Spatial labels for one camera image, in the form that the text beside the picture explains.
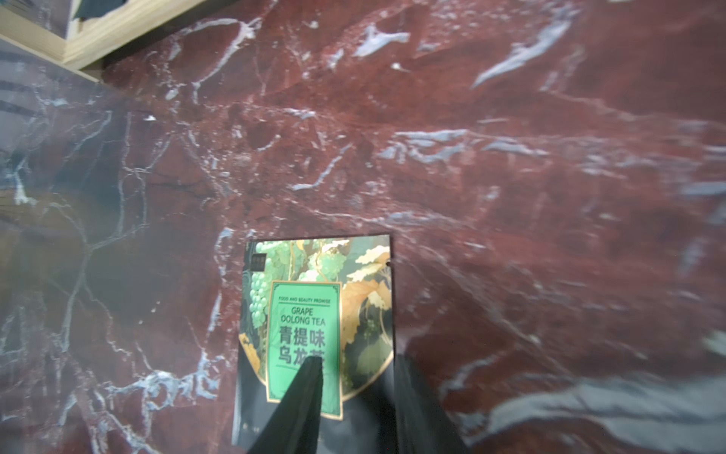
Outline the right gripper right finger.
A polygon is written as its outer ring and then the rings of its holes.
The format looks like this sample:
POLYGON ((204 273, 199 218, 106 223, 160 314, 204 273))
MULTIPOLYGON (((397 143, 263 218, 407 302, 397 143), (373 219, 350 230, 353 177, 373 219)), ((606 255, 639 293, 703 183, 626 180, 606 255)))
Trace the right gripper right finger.
POLYGON ((393 374, 398 452, 470 453, 413 361, 397 355, 393 374))

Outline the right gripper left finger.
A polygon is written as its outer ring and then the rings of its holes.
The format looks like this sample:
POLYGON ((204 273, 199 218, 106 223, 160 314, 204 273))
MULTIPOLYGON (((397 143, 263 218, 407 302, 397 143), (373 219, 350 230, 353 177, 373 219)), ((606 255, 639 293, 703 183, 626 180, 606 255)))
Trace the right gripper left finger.
POLYGON ((323 360, 308 357, 249 453, 315 454, 323 400, 323 360))

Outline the green tea bag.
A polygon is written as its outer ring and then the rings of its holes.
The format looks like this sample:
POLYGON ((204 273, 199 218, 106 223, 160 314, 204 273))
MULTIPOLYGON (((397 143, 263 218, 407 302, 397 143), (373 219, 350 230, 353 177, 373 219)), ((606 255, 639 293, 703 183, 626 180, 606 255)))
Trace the green tea bag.
POLYGON ((318 358, 318 452, 395 452, 389 236, 254 240, 242 282, 233 444, 253 447, 318 358))

